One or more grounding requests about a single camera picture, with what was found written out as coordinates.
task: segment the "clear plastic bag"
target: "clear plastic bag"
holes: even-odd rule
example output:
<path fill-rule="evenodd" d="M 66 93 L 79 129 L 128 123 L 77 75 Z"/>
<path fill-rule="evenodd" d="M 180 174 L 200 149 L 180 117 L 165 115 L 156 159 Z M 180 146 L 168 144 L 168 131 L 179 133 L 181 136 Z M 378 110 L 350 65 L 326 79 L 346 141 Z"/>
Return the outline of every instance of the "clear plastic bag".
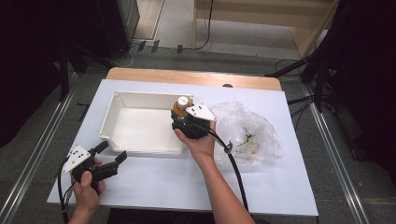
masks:
<path fill-rule="evenodd" d="M 262 164 L 266 158 L 280 157 L 280 144 L 274 127 L 262 116 L 244 108 L 239 102 L 215 105 L 210 108 L 217 117 L 216 133 L 221 140 L 233 143 L 232 154 L 238 165 Z M 215 144 L 218 167 L 231 167 L 224 148 Z"/>

